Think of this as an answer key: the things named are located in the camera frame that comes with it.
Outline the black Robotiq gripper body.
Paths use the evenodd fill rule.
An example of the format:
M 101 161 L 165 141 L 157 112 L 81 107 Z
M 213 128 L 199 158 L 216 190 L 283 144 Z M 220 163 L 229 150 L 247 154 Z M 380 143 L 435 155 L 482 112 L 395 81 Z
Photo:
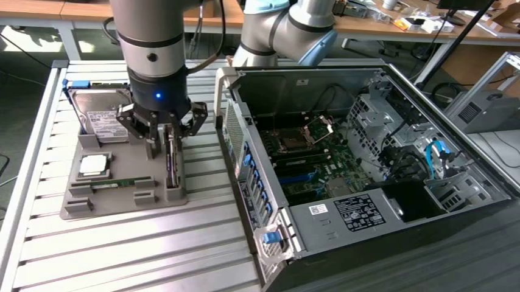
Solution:
M 187 69 L 180 68 L 164 77 L 146 77 L 128 69 L 128 78 L 134 103 L 146 110 L 173 113 L 181 120 L 191 110 Z

